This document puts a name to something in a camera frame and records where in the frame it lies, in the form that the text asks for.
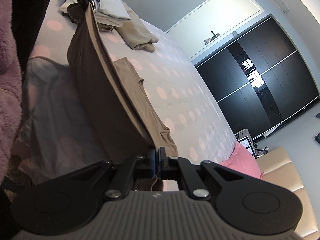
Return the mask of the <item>brown t-shirt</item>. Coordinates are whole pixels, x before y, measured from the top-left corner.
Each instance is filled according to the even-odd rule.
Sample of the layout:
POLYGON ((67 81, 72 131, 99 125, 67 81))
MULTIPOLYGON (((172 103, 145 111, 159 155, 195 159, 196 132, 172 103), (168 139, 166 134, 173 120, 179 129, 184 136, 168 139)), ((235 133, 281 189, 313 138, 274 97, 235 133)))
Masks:
POLYGON ((154 110, 144 80, 126 57, 112 61, 92 7, 76 4, 69 14, 78 26, 68 48, 68 63, 107 158, 119 164, 160 147, 168 156, 177 156, 170 129, 154 110))

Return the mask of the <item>light folded sheets stack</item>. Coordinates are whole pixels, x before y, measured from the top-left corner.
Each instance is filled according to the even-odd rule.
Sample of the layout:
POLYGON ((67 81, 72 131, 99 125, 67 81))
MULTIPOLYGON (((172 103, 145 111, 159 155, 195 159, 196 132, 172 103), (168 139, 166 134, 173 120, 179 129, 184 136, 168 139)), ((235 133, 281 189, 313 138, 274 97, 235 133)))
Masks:
POLYGON ((124 22, 131 20, 121 0, 93 0, 93 3, 97 21, 124 22))

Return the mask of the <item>beige padded headboard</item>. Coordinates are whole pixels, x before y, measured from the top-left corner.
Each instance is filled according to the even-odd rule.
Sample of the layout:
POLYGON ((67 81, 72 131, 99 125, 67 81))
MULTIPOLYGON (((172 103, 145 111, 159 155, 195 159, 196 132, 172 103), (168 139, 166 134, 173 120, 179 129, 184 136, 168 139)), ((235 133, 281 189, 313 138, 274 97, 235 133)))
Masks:
POLYGON ((312 204, 296 167, 285 149, 279 147, 257 158, 256 162, 263 173, 262 180, 286 188, 300 199, 303 214, 295 233, 302 239, 319 239, 319 229, 312 204))

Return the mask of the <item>pink pillow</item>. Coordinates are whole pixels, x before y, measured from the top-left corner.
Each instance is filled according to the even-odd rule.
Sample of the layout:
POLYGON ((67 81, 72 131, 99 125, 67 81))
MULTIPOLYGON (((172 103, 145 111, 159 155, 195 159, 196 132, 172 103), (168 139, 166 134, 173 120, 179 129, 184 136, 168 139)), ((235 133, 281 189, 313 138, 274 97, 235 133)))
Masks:
POLYGON ((264 174, 254 157, 239 142, 236 143, 229 159, 221 162, 220 165, 257 179, 261 179, 264 174))

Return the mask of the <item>beige folded blanket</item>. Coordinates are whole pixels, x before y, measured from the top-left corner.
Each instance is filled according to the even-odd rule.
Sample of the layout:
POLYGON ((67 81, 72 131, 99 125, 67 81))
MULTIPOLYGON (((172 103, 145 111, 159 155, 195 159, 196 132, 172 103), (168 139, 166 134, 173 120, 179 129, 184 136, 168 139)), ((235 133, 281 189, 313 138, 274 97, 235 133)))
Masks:
POLYGON ((115 20, 96 16, 99 30, 108 32, 116 29, 131 49, 154 52, 153 44, 158 42, 158 38, 148 30, 139 16, 124 1, 121 3, 130 19, 121 21, 120 26, 116 26, 115 20))

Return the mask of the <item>white bedside shelf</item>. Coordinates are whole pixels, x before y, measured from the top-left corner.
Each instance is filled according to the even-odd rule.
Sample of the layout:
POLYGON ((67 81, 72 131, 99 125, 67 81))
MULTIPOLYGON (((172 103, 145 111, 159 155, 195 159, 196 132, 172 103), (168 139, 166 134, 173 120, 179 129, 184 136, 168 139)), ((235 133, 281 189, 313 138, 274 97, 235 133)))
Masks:
POLYGON ((243 129, 235 133, 237 141, 244 146, 249 153, 255 158, 260 158, 268 154, 268 147, 258 148, 258 145, 252 140, 251 135, 247 129, 243 129))

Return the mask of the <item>grey pink-dotted bed cover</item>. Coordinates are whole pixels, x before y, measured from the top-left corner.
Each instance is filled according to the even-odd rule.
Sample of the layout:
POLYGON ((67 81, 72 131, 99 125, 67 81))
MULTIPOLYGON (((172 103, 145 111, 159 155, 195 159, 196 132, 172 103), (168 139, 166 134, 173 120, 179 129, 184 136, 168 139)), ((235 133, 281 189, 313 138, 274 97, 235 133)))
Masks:
MULTIPOLYGON (((20 171, 36 184, 105 157, 67 62, 76 25, 61 14, 62 4, 49 2, 24 82, 23 148, 15 154, 20 171)), ((180 156, 194 164, 227 160, 236 139, 213 95, 181 47, 157 27, 146 27, 158 38, 152 53, 132 50, 117 31, 102 33, 111 59, 133 64, 180 156)))

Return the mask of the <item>pink fluffy sleeve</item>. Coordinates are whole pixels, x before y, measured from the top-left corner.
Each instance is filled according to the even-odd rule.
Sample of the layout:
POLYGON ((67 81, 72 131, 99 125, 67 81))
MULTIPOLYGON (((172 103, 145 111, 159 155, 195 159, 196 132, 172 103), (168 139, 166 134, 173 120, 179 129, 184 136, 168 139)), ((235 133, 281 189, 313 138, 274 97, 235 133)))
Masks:
POLYGON ((22 116, 22 74, 12 34, 12 0, 1 0, 1 181, 22 116))

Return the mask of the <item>black sliding wardrobe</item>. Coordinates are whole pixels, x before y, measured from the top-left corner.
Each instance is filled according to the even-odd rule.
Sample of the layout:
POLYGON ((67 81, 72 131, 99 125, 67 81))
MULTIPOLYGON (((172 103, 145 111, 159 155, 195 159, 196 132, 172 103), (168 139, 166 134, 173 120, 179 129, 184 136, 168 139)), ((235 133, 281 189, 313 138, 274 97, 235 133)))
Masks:
POLYGON ((234 133, 254 138, 317 100, 298 50, 269 17, 197 66, 234 133))

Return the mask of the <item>white door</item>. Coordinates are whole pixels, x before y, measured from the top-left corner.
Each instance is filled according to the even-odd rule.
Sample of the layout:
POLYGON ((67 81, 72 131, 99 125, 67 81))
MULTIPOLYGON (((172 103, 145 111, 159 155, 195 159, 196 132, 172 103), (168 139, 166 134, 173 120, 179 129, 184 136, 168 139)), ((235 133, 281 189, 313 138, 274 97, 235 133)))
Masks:
POLYGON ((167 33, 193 60, 264 11, 255 0, 206 0, 167 33))

